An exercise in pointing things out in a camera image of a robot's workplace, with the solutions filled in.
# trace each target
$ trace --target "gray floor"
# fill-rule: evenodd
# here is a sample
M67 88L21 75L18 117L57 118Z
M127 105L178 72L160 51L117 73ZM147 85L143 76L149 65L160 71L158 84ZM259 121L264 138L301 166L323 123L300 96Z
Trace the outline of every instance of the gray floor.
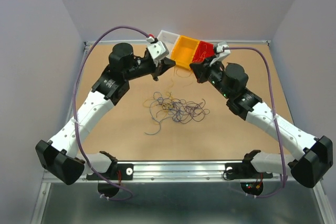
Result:
M265 183L265 193L279 183ZM127 202L99 198L95 183L52 184L42 223L323 223L311 189L288 182L267 199L234 191L239 183L127 184Z

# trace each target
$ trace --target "yellow bin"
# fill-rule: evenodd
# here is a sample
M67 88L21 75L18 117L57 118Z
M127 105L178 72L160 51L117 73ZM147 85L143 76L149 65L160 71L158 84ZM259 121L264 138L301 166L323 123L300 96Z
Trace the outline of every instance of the yellow bin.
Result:
M177 66L190 70L189 64L193 61L199 43L200 41L197 39L180 36L173 49L171 59L176 62Z

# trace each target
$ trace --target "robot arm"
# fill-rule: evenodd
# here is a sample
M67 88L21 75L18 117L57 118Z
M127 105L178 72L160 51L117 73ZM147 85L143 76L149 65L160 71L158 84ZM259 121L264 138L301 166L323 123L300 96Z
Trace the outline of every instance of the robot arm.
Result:
M158 76L175 66L175 61L166 58L168 54L165 44L157 40L148 46L144 57L135 56L130 44L115 45L109 55L109 64L78 110L78 121L71 118L49 141L41 140L36 145L42 167L67 185L73 184L83 174L92 173L83 157L77 155L75 123L78 124L82 143L99 120L129 90L129 80L151 74L158 81ZM116 158L106 152L89 155L89 159L100 173L117 164Z
M201 63L190 64L197 82L209 81L224 98L226 105L243 120L254 124L278 140L271 108L260 97L246 88L248 75L242 66L229 63L226 68L222 60L230 53L223 54L223 44L214 48L215 55ZM291 153L285 155L286 171L300 184L312 188L332 166L332 142L327 137L317 138L295 127L279 115L276 115L284 147ZM255 173L282 174L281 157L254 150L246 154L242 169L233 169L233 174Z

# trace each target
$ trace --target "tan tabletop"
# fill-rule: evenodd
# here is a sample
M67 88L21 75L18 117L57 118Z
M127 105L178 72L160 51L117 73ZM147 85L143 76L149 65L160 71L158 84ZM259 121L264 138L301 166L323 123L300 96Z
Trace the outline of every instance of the tan tabletop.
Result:
M265 54L272 74L272 86L277 113L291 122L290 112L267 45L246 45ZM85 66L78 93L78 106L82 104L92 85L108 64L108 55L113 45L98 45ZM143 56L145 45L133 45L134 54ZM261 57L247 50L233 50L223 62L241 64L249 75L247 87L270 106L270 95L266 68ZM226 99L210 85L199 84L193 74L174 68L153 81L145 76L130 81L130 90L97 124L84 143L87 153L106 151L119 160L209 160L242 159L246 153L259 149L279 153L278 142L259 128L235 116L226 106ZM154 136L144 132L156 132L159 128L151 119L149 109L143 102L155 91L163 96L166 91L186 101L206 101L210 110L201 122L181 124L167 119L162 122L161 131Z

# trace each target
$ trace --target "table surface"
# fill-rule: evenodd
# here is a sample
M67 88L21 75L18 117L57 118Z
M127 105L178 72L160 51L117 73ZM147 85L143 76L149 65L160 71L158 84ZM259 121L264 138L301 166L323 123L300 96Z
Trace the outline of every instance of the table surface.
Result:
M267 45L239 45L259 49L270 66L277 113L291 122L276 69ZM108 64L113 45L98 45L87 60L77 96L82 104L92 85ZM143 56L145 45L133 45L134 54ZM254 51L233 50L223 61L241 64L249 75L247 88L270 105L267 72L262 58ZM143 106L155 91L171 92L174 98L206 101L210 113L201 122L181 124L167 119L159 126L151 119L149 108ZM189 71L172 68L153 81L145 76L130 81L130 90L116 107L107 113L83 144L87 153L109 152L119 160L212 160L242 159L252 150L279 153L278 142L259 128L235 116L226 106L226 99L210 83L199 84Z

